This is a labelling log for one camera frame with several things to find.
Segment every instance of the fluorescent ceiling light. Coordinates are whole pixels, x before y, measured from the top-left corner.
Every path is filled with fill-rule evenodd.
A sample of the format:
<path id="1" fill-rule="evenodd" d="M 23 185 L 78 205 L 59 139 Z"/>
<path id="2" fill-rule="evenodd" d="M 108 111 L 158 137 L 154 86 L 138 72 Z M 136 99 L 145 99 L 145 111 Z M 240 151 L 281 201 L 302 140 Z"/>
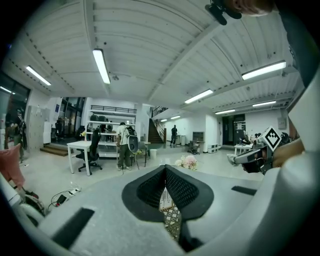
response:
<path id="1" fill-rule="evenodd" d="M 186 100 L 184 103 L 189 104 L 189 103 L 191 103 L 191 102 L 195 102 L 196 100 L 199 100 L 199 99 L 201 99 L 201 98 L 203 98 L 203 97 L 205 97 L 205 96 L 207 96 L 207 95 L 209 95 L 209 94 L 212 94 L 212 93 L 213 93 L 212 90 L 210 90 L 210 89 L 209 89 L 209 90 L 206 90 L 206 91 L 198 94 L 197 96 L 194 96 L 194 97 Z"/>
<path id="2" fill-rule="evenodd" d="M 216 115 L 220 115 L 220 114 L 225 114 L 225 113 L 230 113 L 230 112 L 235 112 L 235 109 L 231 109 L 231 110 L 226 110 L 226 111 L 221 111 L 221 112 L 217 112 L 215 113 Z"/>
<path id="3" fill-rule="evenodd" d="M 248 73 L 244 73 L 244 74 L 242 74 L 242 78 L 243 78 L 243 80 L 247 80 L 247 79 L 254 78 L 254 77 L 257 77 L 257 76 L 260 76 L 260 75 L 263 75 L 263 74 L 266 74 L 266 73 L 269 73 L 272 71 L 284 69 L 286 66 L 287 66 L 287 63 L 283 60 L 283 61 L 271 64 L 268 66 L 264 66 L 264 67 L 255 69 L 255 70 L 250 71 Z"/>
<path id="4" fill-rule="evenodd" d="M 4 87 L 2 87 L 2 86 L 0 86 L 0 89 L 2 89 L 2 90 L 4 90 L 4 91 L 6 91 L 6 92 L 8 92 L 8 93 L 12 93 L 10 90 L 8 90 L 8 89 L 6 89 L 6 88 L 4 88 Z"/>
<path id="5" fill-rule="evenodd" d="M 275 104 L 276 101 L 269 101 L 269 102 L 264 102 L 264 103 L 259 103 L 259 104 L 253 104 L 252 107 L 260 107 L 264 105 L 270 105 L 270 104 Z"/>
<path id="6" fill-rule="evenodd" d="M 32 67 L 27 66 L 26 70 L 28 70 L 31 74 L 33 74 L 35 77 L 39 78 L 42 82 L 44 82 L 47 86 L 50 86 L 51 83 L 49 83 L 46 79 L 44 79 L 41 75 L 39 75 Z"/>
<path id="7" fill-rule="evenodd" d="M 110 85 L 110 78 L 105 63 L 104 52 L 101 49 L 94 49 L 92 52 L 103 82 Z"/>

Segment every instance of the flower bouquet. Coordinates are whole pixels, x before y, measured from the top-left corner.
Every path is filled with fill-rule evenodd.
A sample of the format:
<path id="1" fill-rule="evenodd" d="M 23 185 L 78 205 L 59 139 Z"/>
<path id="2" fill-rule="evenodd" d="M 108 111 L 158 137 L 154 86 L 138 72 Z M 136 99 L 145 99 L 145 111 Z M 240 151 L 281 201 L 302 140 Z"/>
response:
<path id="1" fill-rule="evenodd" d="M 87 141 L 87 134 L 86 134 L 85 131 L 81 132 L 81 133 L 80 133 L 80 136 L 81 136 L 81 137 L 84 137 L 84 140 Z"/>
<path id="2" fill-rule="evenodd" d="M 189 170 L 196 171 L 197 170 L 197 159 L 193 155 L 188 155 L 185 157 L 181 156 L 181 159 L 175 161 L 175 165 L 179 167 L 183 167 Z"/>

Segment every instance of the white shirt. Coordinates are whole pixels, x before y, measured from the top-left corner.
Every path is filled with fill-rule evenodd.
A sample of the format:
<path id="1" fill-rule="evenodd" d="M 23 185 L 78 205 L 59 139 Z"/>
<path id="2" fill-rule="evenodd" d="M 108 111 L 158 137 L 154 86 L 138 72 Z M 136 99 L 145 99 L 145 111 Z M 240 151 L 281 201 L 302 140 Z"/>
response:
<path id="1" fill-rule="evenodd" d="M 117 129 L 116 129 L 116 134 L 121 136 L 120 139 L 120 145 L 126 145 L 128 144 L 128 137 L 127 137 L 127 126 L 125 125 L 120 125 Z"/>

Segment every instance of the trash bin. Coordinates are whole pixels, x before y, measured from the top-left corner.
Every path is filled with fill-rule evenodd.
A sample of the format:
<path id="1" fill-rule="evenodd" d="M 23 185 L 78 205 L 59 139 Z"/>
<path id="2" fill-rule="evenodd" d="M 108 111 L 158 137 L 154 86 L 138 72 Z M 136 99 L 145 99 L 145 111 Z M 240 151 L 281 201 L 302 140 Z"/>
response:
<path id="1" fill-rule="evenodd" d="M 157 158 L 157 150 L 156 149 L 150 149 L 150 158 L 151 159 Z"/>
<path id="2" fill-rule="evenodd" d="M 186 135 L 181 135 L 181 146 L 186 145 Z"/>

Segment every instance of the white table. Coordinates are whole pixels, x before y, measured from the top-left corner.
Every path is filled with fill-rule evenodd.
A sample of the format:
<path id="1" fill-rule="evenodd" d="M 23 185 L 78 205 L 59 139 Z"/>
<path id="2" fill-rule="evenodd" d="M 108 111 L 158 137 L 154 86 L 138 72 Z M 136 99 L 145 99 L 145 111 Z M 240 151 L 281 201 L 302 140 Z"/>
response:
<path id="1" fill-rule="evenodd" d="M 243 150 L 243 152 L 247 151 L 247 150 L 250 150 L 252 145 L 253 145 L 253 143 L 251 143 L 250 145 L 239 145 L 239 144 L 237 144 L 237 145 L 234 146 L 234 154 L 235 155 L 237 154 L 237 149 L 240 150 L 240 154 L 242 153 L 242 150 Z"/>
<path id="2" fill-rule="evenodd" d="M 86 175 L 90 176 L 90 169 L 89 169 L 89 162 L 88 162 L 88 149 L 90 148 L 91 141 L 76 141 L 67 143 L 68 146 L 68 157 L 69 157 L 69 165 L 71 173 L 74 174 L 74 169 L 72 166 L 72 159 L 71 159 L 71 149 L 79 149 L 84 150 L 84 161 L 85 161 L 85 168 L 86 168 Z"/>

